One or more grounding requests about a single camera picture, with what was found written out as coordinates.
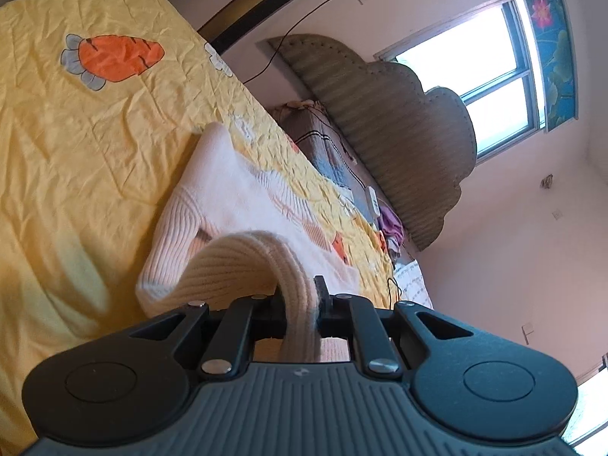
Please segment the pink knitted sweater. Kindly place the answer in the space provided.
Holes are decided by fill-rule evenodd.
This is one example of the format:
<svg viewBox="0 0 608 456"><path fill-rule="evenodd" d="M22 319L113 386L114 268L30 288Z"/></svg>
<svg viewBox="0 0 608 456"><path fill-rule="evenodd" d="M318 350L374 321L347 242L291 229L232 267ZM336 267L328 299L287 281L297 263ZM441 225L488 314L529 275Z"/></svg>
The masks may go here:
<svg viewBox="0 0 608 456"><path fill-rule="evenodd" d="M287 312L281 342L266 343L263 361L338 363L340 339L317 332L315 277L328 291L359 291L309 204L276 171L263 171L234 149L228 129L207 125L162 211L136 284L144 313L158 316L191 301L214 309L249 295L279 291Z"/></svg>

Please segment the white patterned bed sheet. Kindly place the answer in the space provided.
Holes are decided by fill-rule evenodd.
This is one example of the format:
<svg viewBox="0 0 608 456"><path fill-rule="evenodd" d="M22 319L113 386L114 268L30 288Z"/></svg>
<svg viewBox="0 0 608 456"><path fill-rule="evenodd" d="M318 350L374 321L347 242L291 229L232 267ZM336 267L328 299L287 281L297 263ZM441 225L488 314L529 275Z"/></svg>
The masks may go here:
<svg viewBox="0 0 608 456"><path fill-rule="evenodd" d="M398 286L398 296L401 301L416 302L433 309L431 296L424 282L420 265L416 260L408 264L398 263L394 270L394 279Z"/></svg>

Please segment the purple crumpled cloth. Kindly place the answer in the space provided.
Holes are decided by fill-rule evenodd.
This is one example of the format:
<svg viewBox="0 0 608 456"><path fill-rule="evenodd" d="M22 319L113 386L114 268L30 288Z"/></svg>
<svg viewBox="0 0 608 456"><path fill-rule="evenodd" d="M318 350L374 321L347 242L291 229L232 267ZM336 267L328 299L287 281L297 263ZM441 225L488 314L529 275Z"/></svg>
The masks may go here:
<svg viewBox="0 0 608 456"><path fill-rule="evenodd" d="M401 219L388 206L380 207L379 227L388 249L395 253L401 252L401 245L405 239L405 230Z"/></svg>

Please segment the white remote control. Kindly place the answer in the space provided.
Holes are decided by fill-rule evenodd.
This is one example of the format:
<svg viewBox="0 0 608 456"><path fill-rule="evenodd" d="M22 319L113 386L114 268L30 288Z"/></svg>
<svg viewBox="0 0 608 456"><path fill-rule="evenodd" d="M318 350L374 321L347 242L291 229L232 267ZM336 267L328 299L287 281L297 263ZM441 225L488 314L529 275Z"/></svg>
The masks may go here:
<svg viewBox="0 0 608 456"><path fill-rule="evenodd" d="M369 206L370 213L374 220L378 220L381 215L378 198L376 191L373 186L368 185L366 188L366 198Z"/></svg>

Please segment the olive cloud-shaped headboard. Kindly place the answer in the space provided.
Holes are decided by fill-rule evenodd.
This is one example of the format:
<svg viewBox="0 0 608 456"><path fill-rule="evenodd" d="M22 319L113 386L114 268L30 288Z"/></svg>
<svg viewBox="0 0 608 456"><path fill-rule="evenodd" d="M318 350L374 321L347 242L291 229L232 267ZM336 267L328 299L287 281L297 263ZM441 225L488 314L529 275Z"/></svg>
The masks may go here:
<svg viewBox="0 0 608 456"><path fill-rule="evenodd" d="M296 34L268 41L356 151L424 250L459 202L477 143L463 100L446 87L425 91L396 62L367 62L342 42Z"/></svg>

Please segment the grey plaid pillow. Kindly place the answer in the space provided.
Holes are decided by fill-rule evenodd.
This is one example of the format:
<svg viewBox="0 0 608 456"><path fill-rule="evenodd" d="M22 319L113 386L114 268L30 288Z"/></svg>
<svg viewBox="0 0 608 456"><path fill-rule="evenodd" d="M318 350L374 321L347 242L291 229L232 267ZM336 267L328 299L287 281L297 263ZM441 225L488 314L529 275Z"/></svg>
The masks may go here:
<svg viewBox="0 0 608 456"><path fill-rule="evenodd" d="M293 101L273 108L270 114L313 167L333 181L366 221L371 222L373 215L367 187L373 186L377 192L379 188L341 131L329 119L324 106L312 100Z"/></svg>

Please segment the yellow carrot print quilt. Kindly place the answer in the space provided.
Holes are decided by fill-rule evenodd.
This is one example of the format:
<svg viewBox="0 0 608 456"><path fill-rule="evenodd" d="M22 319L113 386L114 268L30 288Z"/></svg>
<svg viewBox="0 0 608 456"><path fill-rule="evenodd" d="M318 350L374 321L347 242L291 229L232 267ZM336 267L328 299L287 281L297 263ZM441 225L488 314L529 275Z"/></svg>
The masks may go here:
<svg viewBox="0 0 608 456"><path fill-rule="evenodd" d="M35 434L22 386L43 359L139 322L152 232L210 122L310 203L359 273L395 299L379 236L168 0L1 8L1 451Z"/></svg>

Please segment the blue floral curtain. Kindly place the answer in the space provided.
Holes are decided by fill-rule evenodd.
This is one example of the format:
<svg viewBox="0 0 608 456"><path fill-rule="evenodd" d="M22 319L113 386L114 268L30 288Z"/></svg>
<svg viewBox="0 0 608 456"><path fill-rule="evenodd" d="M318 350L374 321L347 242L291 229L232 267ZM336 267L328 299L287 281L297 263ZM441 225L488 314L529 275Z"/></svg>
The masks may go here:
<svg viewBox="0 0 608 456"><path fill-rule="evenodd" d="M529 42L541 127L578 116L577 74L565 0L515 0Z"/></svg>

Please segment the window with grey frame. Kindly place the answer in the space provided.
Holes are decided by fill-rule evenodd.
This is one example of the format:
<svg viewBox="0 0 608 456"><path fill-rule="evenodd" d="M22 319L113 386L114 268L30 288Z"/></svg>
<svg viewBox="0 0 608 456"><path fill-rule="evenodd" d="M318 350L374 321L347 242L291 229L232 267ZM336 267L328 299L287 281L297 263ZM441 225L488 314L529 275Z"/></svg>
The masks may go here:
<svg viewBox="0 0 608 456"><path fill-rule="evenodd" d="M409 67L428 92L465 104L482 162L545 127L538 52L524 0L492 0L375 55Z"/></svg>

